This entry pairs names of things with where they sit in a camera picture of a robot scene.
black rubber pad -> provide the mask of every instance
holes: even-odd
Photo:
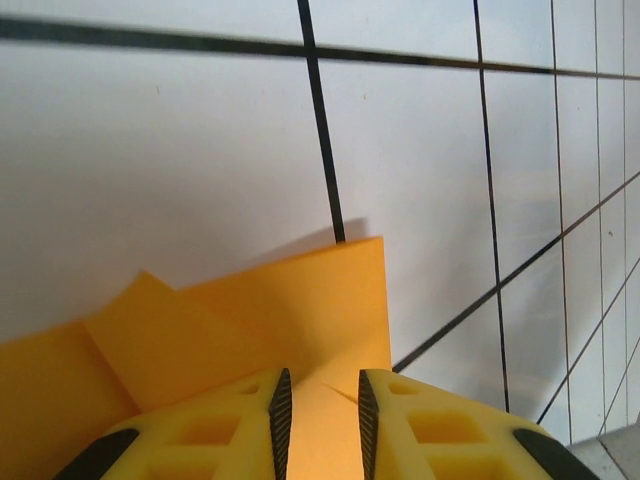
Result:
[[[360,423],[360,448],[364,479],[373,480],[376,473],[376,448],[378,447],[378,401],[365,370],[360,370],[358,380],[358,421]]]
[[[99,480],[139,433],[134,428],[127,428],[99,438],[53,477],[53,480]]]
[[[269,404],[269,428],[275,480],[287,478],[292,411],[291,374],[289,369],[284,368]]]
[[[526,428],[514,430],[513,436],[553,480],[598,480],[557,440]]]

white wall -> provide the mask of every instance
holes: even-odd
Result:
[[[477,59],[470,0],[310,3],[318,44]],[[597,1],[598,68],[624,58],[640,75],[640,2],[625,0],[624,56],[622,5]],[[595,71],[593,2],[555,6],[558,67]],[[293,0],[0,0],[1,14],[302,41]],[[486,61],[553,66],[546,2],[480,0],[480,15]],[[0,65],[0,340],[99,307],[140,268],[182,286],[333,241],[304,59],[0,43]],[[320,73],[347,238],[386,239],[397,361],[495,285],[478,72]],[[486,95],[505,277],[640,171],[640,83],[558,79],[562,218],[553,76],[487,72]],[[502,291],[511,411],[534,420],[566,374],[565,294],[570,364],[609,312],[543,422],[564,442],[569,396],[574,441],[611,404],[607,428],[640,410],[640,354],[614,402],[640,273],[612,303],[640,258],[638,208],[640,181]],[[504,408],[496,297],[404,373]]]

white tile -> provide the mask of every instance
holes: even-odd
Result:
[[[597,213],[565,237],[567,336],[571,365],[601,318]]]
[[[485,61],[553,67],[550,2],[478,3]]]
[[[0,13],[58,21],[196,31],[208,35],[302,41],[295,0],[183,0],[164,2],[161,6],[153,0],[0,0]]]
[[[624,2],[624,61],[627,75],[640,74],[640,3]]]
[[[596,0],[598,71],[622,73],[623,0]]]
[[[622,427],[627,426],[627,390],[626,383],[623,382],[620,387],[620,391],[616,396],[611,410],[609,410],[609,416],[605,425],[605,432],[613,432]]]
[[[96,308],[140,268],[185,285],[331,226],[304,61],[0,59],[1,340]]]
[[[598,80],[602,198],[624,183],[623,98],[621,80]]]
[[[596,82],[558,78],[564,227],[598,204]]]
[[[640,172],[640,82],[625,83],[625,166],[626,178],[631,179]]]
[[[627,370],[628,394],[627,409],[629,423],[640,419],[640,352],[635,351],[629,362]]]
[[[624,195],[602,206],[602,300],[603,309],[613,302],[624,283]]]
[[[560,233],[551,76],[486,74],[500,274]]]
[[[597,436],[604,423],[600,329],[569,377],[569,392],[573,442]]]
[[[640,339],[640,271],[636,269],[626,285],[627,304],[627,362]]]
[[[624,297],[620,296],[604,319],[604,403],[609,408],[627,367]]]
[[[469,0],[310,0],[317,44],[478,58]]]
[[[504,410],[496,298],[471,314],[402,374]]]
[[[627,197],[627,275],[640,259],[640,178],[626,188]]]
[[[478,75],[320,67],[344,217],[385,236],[395,361],[495,285]]]
[[[560,245],[502,291],[511,412],[537,420],[567,373]]]
[[[549,407],[549,411],[540,422],[540,426],[549,432],[563,445],[571,443],[569,433],[569,396],[567,385],[558,393],[558,396]]]
[[[596,70],[593,0],[556,0],[556,64],[571,70]]]

grid pattern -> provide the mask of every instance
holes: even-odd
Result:
[[[630,415],[634,415],[634,412],[629,412],[631,409],[631,403],[636,395],[640,396],[640,392],[635,391],[633,381],[629,380],[628,373],[633,371],[634,359],[638,342],[640,341],[640,335],[632,334],[632,327],[629,326],[633,320],[636,321],[635,315],[637,314],[636,304],[638,303],[638,289],[636,285],[636,279],[638,274],[635,270],[640,262],[640,258],[635,258],[632,252],[636,252],[637,248],[635,243],[637,239],[631,236],[630,221],[635,221],[635,209],[638,207],[631,195],[635,195],[631,192],[632,187],[637,187],[639,182],[636,182],[638,176],[640,176],[640,170],[634,171],[634,169],[628,167],[632,165],[628,162],[628,159],[637,156],[637,152],[627,148],[627,126],[625,125],[627,119],[627,90],[635,85],[634,82],[640,81],[640,75],[627,74],[625,68],[625,29],[627,23],[625,22],[624,13],[629,8],[622,2],[622,72],[611,73],[609,71],[601,71],[599,59],[599,44],[598,44],[598,17],[601,14],[598,8],[598,2],[593,2],[593,18],[594,18],[594,44],[593,49],[595,51],[595,68],[593,70],[580,69],[580,68],[559,68],[558,67],[558,48],[557,48],[557,34],[556,34],[556,8],[554,6],[554,0],[550,2],[551,13],[551,45],[552,45],[552,59],[553,64],[550,66],[537,66],[537,65],[522,65],[518,63],[501,63],[495,61],[488,61],[485,59],[483,52],[483,28],[482,28],[482,15],[481,8],[478,4],[478,0],[473,2],[473,24],[474,24],[474,37],[476,43],[477,59],[460,59],[460,58],[444,58],[439,56],[429,56],[416,53],[403,53],[403,52],[391,52],[383,50],[374,50],[366,48],[349,48],[349,47],[334,47],[317,45],[314,36],[314,24],[312,21],[312,12],[308,0],[298,0],[298,14],[300,20],[300,26],[302,30],[302,43],[298,42],[276,42],[276,41],[261,41],[261,40],[245,40],[238,38],[231,38],[227,36],[215,36],[215,35],[201,35],[201,34],[187,34],[187,33],[173,33],[164,31],[152,31],[141,28],[127,28],[118,26],[105,26],[96,24],[79,24],[69,23],[66,21],[58,20],[42,20],[34,17],[19,17],[19,16],[1,16],[0,17],[0,38],[10,45],[15,42],[21,44],[45,44],[53,43],[60,46],[83,46],[83,47],[102,47],[108,49],[132,49],[132,50],[150,50],[150,51],[173,51],[183,53],[198,53],[198,54],[224,54],[234,56],[259,56],[266,58],[293,58],[302,59],[306,61],[309,85],[311,89],[311,97],[313,104],[313,112],[315,115],[315,124],[317,127],[317,135],[319,139],[322,167],[324,171],[324,179],[326,181],[326,194],[328,196],[329,208],[331,214],[331,221],[333,226],[333,236],[336,242],[342,242],[349,238],[348,235],[348,222],[344,220],[343,206],[341,205],[341,192],[339,192],[338,185],[341,182],[339,170],[336,169],[336,162],[334,161],[334,150],[332,145],[335,145],[332,141],[335,140],[335,133],[330,129],[331,115],[327,112],[331,112],[327,106],[325,106],[326,87],[323,90],[322,79],[325,75],[325,69],[322,62],[339,62],[349,65],[366,64],[366,65],[381,65],[384,68],[393,67],[428,67],[436,69],[438,71],[460,71],[470,72],[477,74],[477,85],[479,87],[480,96],[480,109],[481,109],[481,121],[482,121],[482,139],[484,142],[484,155],[485,155],[485,181],[486,188],[488,190],[488,203],[489,203],[489,219],[490,219],[490,231],[491,231],[491,251],[493,258],[491,260],[493,283],[494,286],[489,288],[485,293],[477,297],[474,301],[469,303],[460,313],[453,316],[453,318],[446,319],[446,322],[432,332],[426,339],[419,344],[415,345],[410,351],[403,351],[398,355],[394,354],[396,358],[393,370],[396,372],[405,372],[412,374],[411,366],[415,366],[416,362],[425,357],[425,354],[432,350],[436,345],[439,345],[445,338],[452,334],[457,329],[460,329],[463,324],[473,321],[474,315],[481,311],[483,308],[487,308],[489,305],[493,305],[495,302],[495,316],[497,317],[497,329],[499,338],[500,349],[500,363],[501,363],[501,392],[504,397],[503,406],[507,411],[523,414],[523,411],[514,407],[514,394],[510,390],[512,382],[510,380],[510,356],[509,350],[509,333],[507,332],[507,312],[510,311],[507,306],[505,295],[508,292],[508,287],[515,285],[515,289],[519,284],[518,281],[524,278],[527,272],[532,271],[539,265],[542,265],[545,259],[550,258],[553,252],[556,252],[561,259],[561,290],[563,292],[562,299],[562,311],[563,316],[561,322],[561,335],[564,337],[564,372],[553,388],[552,395],[546,399],[546,404],[543,406],[540,412],[536,414],[527,414],[530,417],[535,417],[538,423],[545,425],[545,419],[549,419],[548,416],[554,408],[560,405],[558,399],[563,395],[567,398],[567,418],[569,422],[568,426],[568,439],[565,441],[576,441],[588,436],[589,434],[595,435],[598,432],[605,431],[609,426],[613,426],[611,419],[613,418],[612,412],[616,411],[615,405],[620,402],[621,399],[625,400],[624,417],[625,422],[631,422],[634,418]],[[490,75],[518,75],[518,78],[548,78],[553,81],[552,98],[553,98],[553,125],[555,129],[555,158],[553,161],[557,165],[557,195],[559,205],[559,232],[551,236],[544,245],[538,247],[535,252],[528,255],[526,260],[519,261],[515,265],[506,263],[503,256],[504,250],[500,248],[500,227],[499,227],[499,213],[496,206],[496,184],[495,184],[495,146],[494,137],[491,123],[491,105],[489,101],[489,79]],[[563,141],[564,134],[562,131],[562,121],[559,113],[559,105],[562,101],[562,88],[561,82],[564,79],[583,79],[590,80],[594,85],[595,95],[595,119],[596,119],[596,143],[597,143],[597,201],[595,204],[586,209],[586,211],[575,212],[575,208],[571,206],[571,214],[567,212],[569,206],[567,206],[566,198],[566,180],[563,181],[564,175],[567,174],[563,167]],[[622,89],[622,148],[623,148],[623,175],[622,182],[617,182],[609,186],[609,183],[605,181],[605,170],[603,168],[603,160],[601,158],[601,152],[603,151],[603,127],[601,125],[601,119],[607,118],[603,111],[602,96],[603,91],[612,86],[613,89],[617,86],[621,86]],[[622,224],[624,226],[623,233],[623,248],[624,248],[624,275],[621,284],[616,284],[611,294],[607,293],[609,282],[605,278],[605,271],[607,269],[607,249],[603,240],[607,239],[607,235],[613,236],[608,230],[607,221],[605,218],[605,212],[607,208],[614,205],[616,202],[622,202],[623,205],[623,218]],[[570,310],[571,305],[568,304],[568,287],[569,278],[567,275],[567,262],[568,255],[568,242],[570,239],[577,237],[579,232],[584,232],[587,225],[596,225],[599,238],[599,250],[598,250],[598,269],[599,269],[599,302],[600,302],[600,315],[597,322],[593,324],[584,338],[583,342],[572,348],[570,346],[570,332],[571,332],[571,319]],[[607,355],[609,355],[612,349],[608,349],[605,341],[605,330],[609,324],[613,322],[610,320],[614,316],[614,312],[622,311],[623,329],[625,336],[624,345],[624,363],[622,368],[616,370],[613,379],[607,380],[608,369]],[[598,429],[591,428],[583,433],[576,433],[577,429],[575,424],[577,421],[577,414],[572,411],[573,403],[572,398],[577,398],[580,393],[573,390],[574,373],[578,372],[581,366],[586,365],[585,358],[589,355],[593,355],[593,348],[597,347],[601,356],[602,370],[601,377],[603,383],[611,382],[614,386],[613,393],[611,390],[607,391],[607,387],[603,388],[602,405],[603,411],[601,415],[601,424]]]

